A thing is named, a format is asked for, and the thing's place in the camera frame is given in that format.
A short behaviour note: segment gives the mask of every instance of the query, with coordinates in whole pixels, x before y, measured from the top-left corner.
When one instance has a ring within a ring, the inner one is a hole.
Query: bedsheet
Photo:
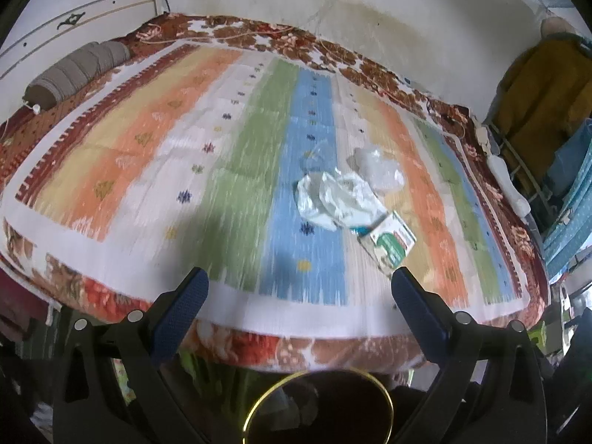
[[[202,356],[405,368],[421,354],[388,278],[293,195],[311,155],[347,170],[372,144],[406,175],[384,203],[417,237],[404,265],[424,288],[479,322],[540,317],[541,257],[466,109],[291,27],[168,14],[122,41],[129,64],[3,142],[0,254],[21,281],[113,322],[197,265],[211,288],[184,346]]]

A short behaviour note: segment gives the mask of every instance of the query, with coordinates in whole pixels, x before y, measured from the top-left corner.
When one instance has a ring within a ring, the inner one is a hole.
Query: green stripe
[[[454,206],[457,209],[458,218],[461,221],[462,233],[465,241],[470,245],[473,257],[475,259],[475,266],[479,275],[481,283],[481,290],[485,297],[485,302],[500,302],[500,288],[497,283],[497,274],[491,259],[487,243],[481,227],[477,221],[477,216],[473,213],[473,209],[465,191],[461,176],[458,175],[452,162],[448,156],[442,151],[439,143],[435,141],[430,132],[424,128],[426,124],[422,121],[414,119],[417,123],[419,134],[431,154],[432,160],[436,163],[436,167],[442,177],[442,180],[448,184],[454,200]]]
[[[214,280],[220,280],[226,268],[226,283],[249,292],[259,276],[298,71],[296,65],[278,60],[258,85],[232,154],[210,174],[196,215],[198,242],[191,261]]]

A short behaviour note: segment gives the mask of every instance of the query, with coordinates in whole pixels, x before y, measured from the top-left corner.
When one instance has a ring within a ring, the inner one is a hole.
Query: black cable
[[[165,0],[166,7],[169,9],[169,13],[171,12],[171,6],[169,5],[169,1]]]

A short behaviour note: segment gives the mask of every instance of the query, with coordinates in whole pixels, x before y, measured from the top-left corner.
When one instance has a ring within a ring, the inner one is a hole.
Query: rolled gray cushion
[[[130,50],[123,43],[87,43],[35,78],[27,87],[24,100],[47,110],[129,58]]]

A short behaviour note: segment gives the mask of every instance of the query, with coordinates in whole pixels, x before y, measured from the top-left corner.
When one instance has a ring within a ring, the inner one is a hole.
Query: white plastic bag
[[[381,194],[401,190],[405,176],[397,160],[384,158],[379,147],[356,148],[353,157],[360,177]]]
[[[298,182],[298,212],[327,230],[372,228],[387,209],[356,173],[313,172]]]

